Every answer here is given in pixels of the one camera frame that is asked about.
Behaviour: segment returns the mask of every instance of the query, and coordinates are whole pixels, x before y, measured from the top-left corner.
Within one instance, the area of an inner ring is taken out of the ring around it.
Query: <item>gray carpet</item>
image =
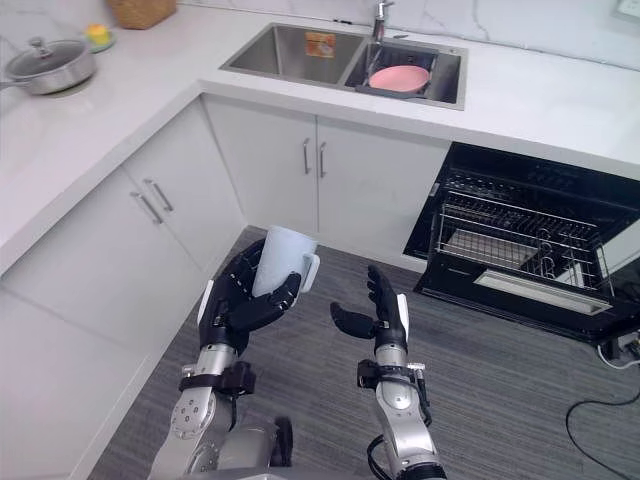
[[[232,253],[262,232],[247,229]],[[373,393],[355,386],[373,342],[333,326],[329,303],[373,313],[367,259],[320,248],[313,290],[282,319],[252,335],[243,359],[258,375],[239,401],[240,418],[289,415],[294,463],[374,478],[365,449],[380,432]],[[411,317],[409,357],[427,364],[430,428],[451,480],[609,480],[617,476],[582,456],[564,429],[577,400],[618,401],[640,386],[637,368],[605,368],[586,345],[411,292],[419,275],[382,265]],[[180,367],[198,355],[196,309],[129,410],[90,478],[144,479],[168,431]],[[586,406],[572,420],[576,439],[601,460],[640,479],[640,402]]]

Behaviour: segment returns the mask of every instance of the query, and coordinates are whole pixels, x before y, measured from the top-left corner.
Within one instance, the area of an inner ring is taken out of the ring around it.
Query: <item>white countertop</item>
[[[640,180],[640,73],[446,37],[469,49],[464,111],[218,67],[269,22],[368,33],[285,16],[180,6],[146,31],[116,29],[73,95],[0,95],[0,274],[202,92],[580,165]]]

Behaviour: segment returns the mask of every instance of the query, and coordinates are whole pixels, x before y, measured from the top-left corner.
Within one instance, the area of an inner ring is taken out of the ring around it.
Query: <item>pink bowl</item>
[[[369,79],[373,88],[414,93],[429,81],[429,72],[415,65],[397,65],[374,73]]]

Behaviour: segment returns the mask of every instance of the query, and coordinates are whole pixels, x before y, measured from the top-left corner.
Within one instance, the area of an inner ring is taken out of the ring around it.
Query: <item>cabinet handle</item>
[[[158,198],[160,199],[161,203],[164,203],[164,207],[162,207],[165,211],[167,212],[173,212],[173,205],[171,205],[171,203],[169,202],[169,199],[167,198],[167,196],[164,194],[164,192],[162,191],[162,189],[160,188],[160,185],[158,185],[156,182],[154,182],[153,180],[151,180],[150,178],[145,178],[144,183],[146,183],[150,188],[153,189],[153,191],[155,192],[155,194],[158,196]]]
[[[149,203],[147,197],[138,192],[131,192],[131,196],[138,202],[138,204],[142,207],[142,209],[147,212],[149,217],[151,217],[151,221],[155,225],[160,225],[162,222],[162,217],[158,215],[158,212],[153,208],[153,205]]]
[[[320,178],[324,178],[327,172],[324,171],[324,148],[327,146],[327,142],[322,142],[320,145]]]
[[[305,175],[309,175],[309,172],[311,171],[311,169],[309,168],[309,160],[307,159],[307,145],[309,145],[309,139],[305,139],[304,142],[302,142],[302,150],[304,152],[304,174]]]

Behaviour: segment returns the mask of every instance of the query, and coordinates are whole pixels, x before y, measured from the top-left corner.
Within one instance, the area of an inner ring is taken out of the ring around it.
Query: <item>black oven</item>
[[[417,292],[599,344],[640,327],[606,248],[639,218],[634,180],[453,144],[404,253],[428,260]]]

